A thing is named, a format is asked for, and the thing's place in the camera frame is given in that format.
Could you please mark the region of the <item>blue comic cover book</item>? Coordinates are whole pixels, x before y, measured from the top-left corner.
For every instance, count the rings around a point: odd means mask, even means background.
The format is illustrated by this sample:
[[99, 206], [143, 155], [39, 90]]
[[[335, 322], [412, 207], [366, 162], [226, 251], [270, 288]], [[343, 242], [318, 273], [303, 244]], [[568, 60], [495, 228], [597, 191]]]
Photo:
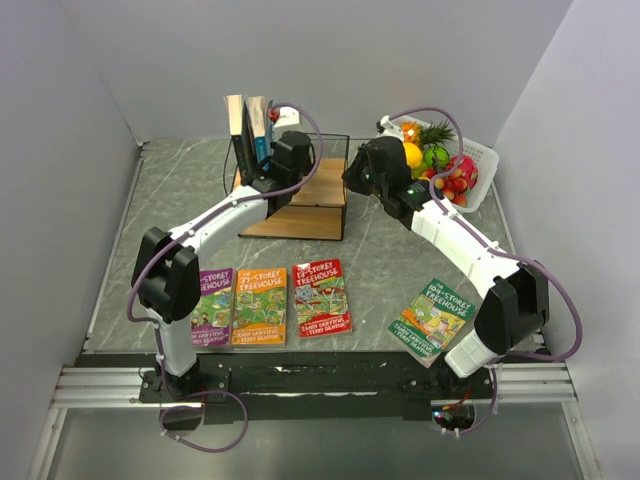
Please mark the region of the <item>blue comic cover book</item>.
[[269, 117], [272, 103], [264, 96], [249, 96], [245, 100], [256, 159], [259, 163], [271, 155], [272, 131]]

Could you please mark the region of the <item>dark grey cover book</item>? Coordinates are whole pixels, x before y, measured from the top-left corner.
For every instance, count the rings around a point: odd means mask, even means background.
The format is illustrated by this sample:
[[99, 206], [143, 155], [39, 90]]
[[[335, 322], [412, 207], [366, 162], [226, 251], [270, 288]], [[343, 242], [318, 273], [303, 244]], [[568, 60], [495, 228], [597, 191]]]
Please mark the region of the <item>dark grey cover book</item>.
[[248, 185], [254, 180], [257, 168], [248, 110], [242, 95], [227, 95], [225, 104], [240, 182], [242, 185]]

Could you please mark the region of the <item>red 13-storey treehouse book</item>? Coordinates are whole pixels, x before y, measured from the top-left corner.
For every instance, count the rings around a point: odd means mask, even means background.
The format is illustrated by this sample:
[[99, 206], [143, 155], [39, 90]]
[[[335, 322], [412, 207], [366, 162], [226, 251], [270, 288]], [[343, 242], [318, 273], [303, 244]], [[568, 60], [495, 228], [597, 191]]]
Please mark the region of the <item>red 13-storey treehouse book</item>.
[[298, 333], [301, 338], [352, 331], [353, 321], [339, 259], [293, 265], [292, 280]]

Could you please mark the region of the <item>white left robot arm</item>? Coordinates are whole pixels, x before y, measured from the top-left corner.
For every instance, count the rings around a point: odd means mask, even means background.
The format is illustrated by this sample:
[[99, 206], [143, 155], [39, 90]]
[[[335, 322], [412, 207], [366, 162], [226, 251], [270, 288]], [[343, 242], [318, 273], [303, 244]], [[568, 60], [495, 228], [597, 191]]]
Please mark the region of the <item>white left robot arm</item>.
[[173, 400], [191, 399], [202, 384], [189, 320], [201, 297], [200, 261], [288, 205], [319, 161], [309, 135], [287, 131], [273, 144], [267, 170], [257, 164], [209, 210], [169, 231], [153, 227], [143, 235], [126, 314], [133, 323], [152, 325], [162, 389]]

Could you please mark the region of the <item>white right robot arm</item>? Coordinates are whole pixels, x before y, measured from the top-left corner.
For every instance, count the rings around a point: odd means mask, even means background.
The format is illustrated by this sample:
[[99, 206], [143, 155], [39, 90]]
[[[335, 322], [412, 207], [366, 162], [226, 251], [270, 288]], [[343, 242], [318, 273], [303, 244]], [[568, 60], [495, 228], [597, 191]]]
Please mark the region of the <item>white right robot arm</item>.
[[534, 267], [505, 258], [459, 215], [427, 180], [414, 180], [402, 142], [375, 138], [358, 148], [343, 174], [348, 190], [377, 197], [384, 211], [431, 243], [460, 270], [482, 298], [473, 329], [444, 357], [437, 374], [446, 397], [461, 397], [472, 386], [472, 374], [507, 354], [548, 320], [549, 282]]

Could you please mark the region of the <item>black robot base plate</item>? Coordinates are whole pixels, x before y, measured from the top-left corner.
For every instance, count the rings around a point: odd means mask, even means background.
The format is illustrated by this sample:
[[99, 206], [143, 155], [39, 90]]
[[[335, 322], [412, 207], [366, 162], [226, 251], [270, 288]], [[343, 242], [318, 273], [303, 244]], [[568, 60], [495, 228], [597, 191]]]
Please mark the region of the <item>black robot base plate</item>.
[[201, 354], [199, 370], [165, 387], [157, 369], [143, 377], [143, 404], [204, 410], [206, 425], [234, 421], [401, 418], [429, 421], [438, 402], [488, 400], [482, 368], [466, 379], [442, 361], [426, 368], [401, 351]]

